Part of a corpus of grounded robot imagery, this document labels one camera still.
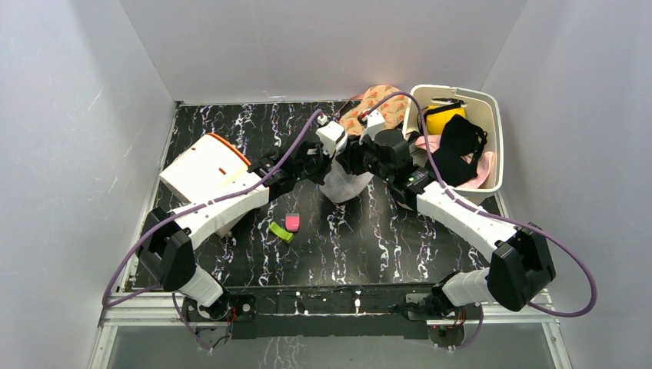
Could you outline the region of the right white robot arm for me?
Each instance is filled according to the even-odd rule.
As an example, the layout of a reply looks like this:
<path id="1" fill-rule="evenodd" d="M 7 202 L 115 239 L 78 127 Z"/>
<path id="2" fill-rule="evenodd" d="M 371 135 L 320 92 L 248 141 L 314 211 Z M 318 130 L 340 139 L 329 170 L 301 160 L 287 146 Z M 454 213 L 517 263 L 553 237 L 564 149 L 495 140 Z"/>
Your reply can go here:
<path id="1" fill-rule="evenodd" d="M 546 239 L 533 224 L 496 220 L 442 187 L 430 164 L 414 163 L 399 131 L 380 131 L 373 140 L 354 139 L 334 158 L 347 174 L 380 178 L 395 202 L 442 223 L 489 261 L 487 268 L 449 274 L 433 286 L 420 311 L 452 318 L 464 305 L 483 302 L 519 311 L 555 279 Z"/>

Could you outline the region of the white mesh laundry bag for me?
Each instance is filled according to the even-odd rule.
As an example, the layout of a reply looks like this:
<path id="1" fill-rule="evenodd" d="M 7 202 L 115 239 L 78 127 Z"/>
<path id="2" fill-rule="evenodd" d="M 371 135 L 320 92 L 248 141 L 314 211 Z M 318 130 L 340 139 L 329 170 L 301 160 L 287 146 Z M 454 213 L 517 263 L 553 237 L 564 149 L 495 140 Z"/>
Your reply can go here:
<path id="1" fill-rule="evenodd" d="M 361 175 L 347 174 L 338 161 L 331 164 L 331 170 L 324 177 L 324 184 L 318 186 L 320 192 L 332 203 L 340 204 L 356 198 L 372 181 L 374 175 L 365 172 Z"/>

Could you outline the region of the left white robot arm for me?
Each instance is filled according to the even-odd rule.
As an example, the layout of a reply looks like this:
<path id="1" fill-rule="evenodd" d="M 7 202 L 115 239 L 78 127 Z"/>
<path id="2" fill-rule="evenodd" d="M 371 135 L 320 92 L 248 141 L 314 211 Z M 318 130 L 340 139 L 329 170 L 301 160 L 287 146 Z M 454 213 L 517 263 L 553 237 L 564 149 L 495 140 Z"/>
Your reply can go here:
<path id="1" fill-rule="evenodd" d="M 179 292 L 206 318 L 221 320 L 231 308 L 227 288 L 198 266 L 195 250 L 213 234 L 226 235 L 249 211 L 292 191 L 303 180 L 321 183 L 332 158 L 319 141 L 300 143 L 282 161 L 276 148 L 251 163 L 235 146 L 205 135 L 160 175 L 185 205 L 149 212 L 149 236 L 135 252 L 164 291 Z"/>

